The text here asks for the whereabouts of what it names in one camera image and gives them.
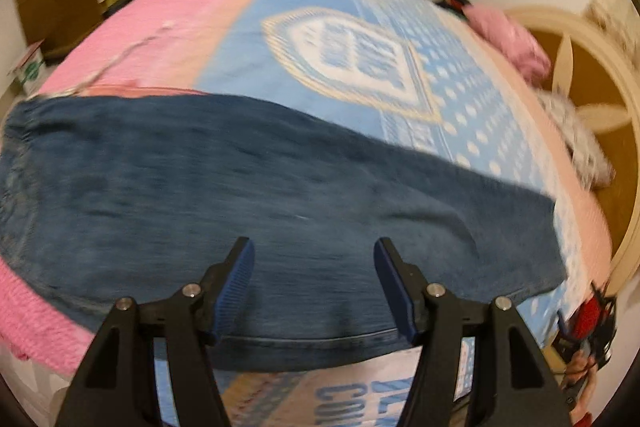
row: silver bolt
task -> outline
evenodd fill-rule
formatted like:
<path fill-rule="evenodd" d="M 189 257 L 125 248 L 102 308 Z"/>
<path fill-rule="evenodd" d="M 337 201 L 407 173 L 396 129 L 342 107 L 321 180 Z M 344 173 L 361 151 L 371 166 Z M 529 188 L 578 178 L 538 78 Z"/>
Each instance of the silver bolt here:
<path fill-rule="evenodd" d="M 495 305 L 505 312 L 511 309 L 511 299 L 508 297 L 497 297 L 495 299 Z"/>
<path fill-rule="evenodd" d="M 131 297 L 123 297 L 116 301 L 116 308 L 121 312 L 127 311 L 133 306 L 133 299 Z"/>
<path fill-rule="evenodd" d="M 195 297 L 196 295 L 200 295 L 202 288 L 196 282 L 189 283 L 184 288 L 182 288 L 182 295 L 185 297 Z"/>
<path fill-rule="evenodd" d="M 431 297 L 442 297 L 446 292 L 444 286 L 436 282 L 432 282 L 427 286 L 427 293 L 431 295 Z"/>

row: folded cloth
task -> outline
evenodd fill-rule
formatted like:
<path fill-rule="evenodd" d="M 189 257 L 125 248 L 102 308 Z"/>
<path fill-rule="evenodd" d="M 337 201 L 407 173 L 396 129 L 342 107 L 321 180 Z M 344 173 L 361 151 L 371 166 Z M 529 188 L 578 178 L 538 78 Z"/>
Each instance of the folded cloth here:
<path fill-rule="evenodd" d="M 116 298 L 165 298 L 251 237 L 254 275 L 219 369 L 408 347 L 374 269 L 380 236 L 462 298 L 519 303 L 565 278 L 547 197 L 238 96 L 20 103 L 0 185 L 0 254 L 94 331 Z"/>
<path fill-rule="evenodd" d="M 500 51 L 527 84 L 537 86 L 548 77 L 551 60 L 524 26 L 491 6 L 469 4 L 462 11 L 473 30 Z"/>

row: round wooden headboard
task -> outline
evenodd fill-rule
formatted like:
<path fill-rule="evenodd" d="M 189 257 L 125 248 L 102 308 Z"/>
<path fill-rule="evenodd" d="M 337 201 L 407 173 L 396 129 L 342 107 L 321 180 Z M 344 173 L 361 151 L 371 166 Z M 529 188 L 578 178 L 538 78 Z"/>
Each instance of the round wooden headboard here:
<path fill-rule="evenodd" d="M 553 74 L 542 87 L 574 102 L 616 170 L 612 184 L 594 193 L 614 252 L 608 293 L 617 293 L 640 265 L 640 78 L 587 19 L 545 6 L 507 13 L 533 33 L 551 58 Z"/>

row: pink pillow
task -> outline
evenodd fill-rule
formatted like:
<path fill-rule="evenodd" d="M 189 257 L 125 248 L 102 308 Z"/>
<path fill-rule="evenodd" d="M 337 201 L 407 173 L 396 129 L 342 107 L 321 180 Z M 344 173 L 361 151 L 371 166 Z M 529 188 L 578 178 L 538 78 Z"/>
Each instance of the pink pillow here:
<path fill-rule="evenodd" d="M 468 4 L 462 10 L 475 32 L 498 49 L 527 84 L 538 86 L 549 75 L 551 60 L 524 26 L 490 6 Z"/>

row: jeans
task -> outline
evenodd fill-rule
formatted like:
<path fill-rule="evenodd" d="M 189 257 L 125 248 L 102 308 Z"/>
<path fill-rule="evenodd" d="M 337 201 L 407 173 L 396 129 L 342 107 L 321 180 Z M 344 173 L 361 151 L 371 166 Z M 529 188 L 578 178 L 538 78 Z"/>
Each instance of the jeans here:
<path fill-rule="evenodd" d="M 94 331 L 116 298 L 168 297 L 253 239 L 218 369 L 300 371 L 408 347 L 373 265 L 381 236 L 461 298 L 519 303 L 566 276 L 547 197 L 240 96 L 23 102 L 0 184 L 5 261 Z"/>

